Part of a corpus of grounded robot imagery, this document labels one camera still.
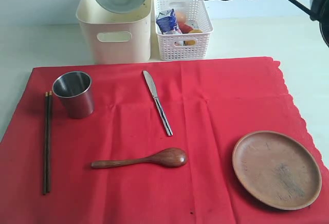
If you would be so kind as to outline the blue milk carton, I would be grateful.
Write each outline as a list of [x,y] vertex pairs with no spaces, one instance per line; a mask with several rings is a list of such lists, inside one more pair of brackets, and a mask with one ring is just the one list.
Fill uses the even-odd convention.
[[162,34],[182,34],[174,9],[160,12],[156,18],[156,24]]

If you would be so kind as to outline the brown egg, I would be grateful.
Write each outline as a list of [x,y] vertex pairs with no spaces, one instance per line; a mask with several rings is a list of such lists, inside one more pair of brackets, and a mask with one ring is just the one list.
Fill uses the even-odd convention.
[[183,12],[176,11],[175,12],[175,15],[176,15],[176,19],[177,19],[177,22],[178,23],[182,23],[182,24],[185,24],[186,23],[187,17],[186,17],[186,15]]

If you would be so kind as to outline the red toy shrimp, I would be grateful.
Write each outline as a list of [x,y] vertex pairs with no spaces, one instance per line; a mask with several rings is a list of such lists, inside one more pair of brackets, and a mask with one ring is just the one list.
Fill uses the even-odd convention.
[[188,33],[202,33],[201,30],[199,29],[194,29],[193,27],[187,25],[187,24],[182,24],[182,23],[179,23],[179,29],[181,30],[181,32],[183,34],[188,34]]

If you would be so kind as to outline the steel table knife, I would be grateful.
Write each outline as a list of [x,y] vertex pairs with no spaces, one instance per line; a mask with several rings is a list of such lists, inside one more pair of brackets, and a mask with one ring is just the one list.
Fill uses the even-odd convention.
[[166,114],[164,112],[164,109],[163,109],[163,107],[162,107],[162,105],[160,103],[160,99],[159,99],[159,96],[158,96],[158,93],[157,93],[155,82],[154,82],[151,74],[148,71],[143,70],[142,73],[143,73],[144,79],[146,81],[146,84],[147,84],[147,86],[149,88],[149,91],[151,93],[151,96],[152,96],[152,98],[153,98],[153,100],[155,102],[156,108],[157,108],[157,110],[159,112],[159,116],[160,116],[160,118],[162,120],[164,129],[165,129],[165,131],[166,131],[166,133],[167,133],[167,135],[169,137],[170,136],[173,136],[172,129],[170,127],[170,124],[169,124],[168,119],[166,117]]

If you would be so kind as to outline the steel cup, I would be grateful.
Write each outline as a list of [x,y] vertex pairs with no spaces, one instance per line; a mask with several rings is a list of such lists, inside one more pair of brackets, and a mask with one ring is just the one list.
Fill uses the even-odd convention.
[[72,119],[83,119],[95,109],[92,94],[92,79],[82,71],[71,71],[59,76],[52,85],[67,114]]

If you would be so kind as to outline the brown wooden spoon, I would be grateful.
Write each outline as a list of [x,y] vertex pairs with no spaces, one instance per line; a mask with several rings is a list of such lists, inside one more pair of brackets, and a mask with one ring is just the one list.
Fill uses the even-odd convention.
[[93,169],[108,169],[114,167],[128,166],[134,164],[151,163],[163,167],[181,167],[188,161],[188,156],[185,151],[180,148],[166,148],[153,155],[127,160],[102,160],[91,163]]

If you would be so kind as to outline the brown wooden plate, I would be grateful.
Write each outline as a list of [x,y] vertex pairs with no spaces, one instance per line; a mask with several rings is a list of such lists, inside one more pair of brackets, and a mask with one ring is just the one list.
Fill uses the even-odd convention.
[[322,188],[320,168],[295,139],[273,131],[243,136],[232,152],[235,175],[260,202],[280,210],[311,205]]

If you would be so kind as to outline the cream plastic bin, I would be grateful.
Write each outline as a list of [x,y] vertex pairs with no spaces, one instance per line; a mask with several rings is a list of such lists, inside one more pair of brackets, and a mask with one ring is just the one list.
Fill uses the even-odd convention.
[[97,64],[142,63],[151,56],[152,0],[135,11],[111,13],[96,0],[80,0],[76,17]]

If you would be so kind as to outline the white perforated basket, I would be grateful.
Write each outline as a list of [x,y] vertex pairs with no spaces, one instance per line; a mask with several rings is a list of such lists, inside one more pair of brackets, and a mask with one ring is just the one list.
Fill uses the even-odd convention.
[[180,33],[163,34],[155,25],[160,58],[163,61],[205,58],[213,26],[201,0],[154,0],[155,18],[175,11]]

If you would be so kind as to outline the red table cloth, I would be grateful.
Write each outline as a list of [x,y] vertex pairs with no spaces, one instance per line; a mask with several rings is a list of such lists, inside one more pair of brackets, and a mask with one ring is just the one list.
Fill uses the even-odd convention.
[[[92,78],[94,112],[71,119],[53,99],[51,191],[42,194],[45,92],[75,67],[33,69],[1,141],[1,223],[328,223],[328,169],[268,57],[80,66]],[[168,136],[142,71],[156,85]],[[232,168],[240,137],[273,130],[293,137],[322,174],[317,200],[270,208]],[[93,169],[180,148],[181,167],[151,163]]]

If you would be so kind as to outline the dark wooden chopstick right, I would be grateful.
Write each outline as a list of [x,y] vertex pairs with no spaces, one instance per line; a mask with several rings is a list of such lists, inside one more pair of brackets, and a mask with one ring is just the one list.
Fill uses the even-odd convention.
[[47,121],[47,193],[51,191],[51,120],[52,120],[52,91],[48,94],[48,121]]

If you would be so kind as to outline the dark wooden chopstick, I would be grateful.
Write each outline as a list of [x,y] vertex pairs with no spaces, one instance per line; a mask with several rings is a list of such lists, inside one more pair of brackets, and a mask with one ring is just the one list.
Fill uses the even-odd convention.
[[47,121],[47,193],[51,191],[51,120],[52,120],[52,91],[48,94],[48,121]]
[[45,139],[44,139],[44,162],[43,162],[43,195],[47,194],[47,143],[48,143],[48,103],[49,103],[49,93],[45,93],[45,122],[44,122],[44,133],[45,133]]

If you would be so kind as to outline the dark wooden chopstick left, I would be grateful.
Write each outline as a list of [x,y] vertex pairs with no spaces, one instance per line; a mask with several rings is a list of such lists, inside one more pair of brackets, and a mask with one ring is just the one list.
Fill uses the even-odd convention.
[[43,195],[47,194],[47,143],[48,143],[48,103],[49,103],[49,93],[45,93],[45,122],[44,122],[44,133],[45,133],[45,139],[44,139],[44,162],[43,162]]

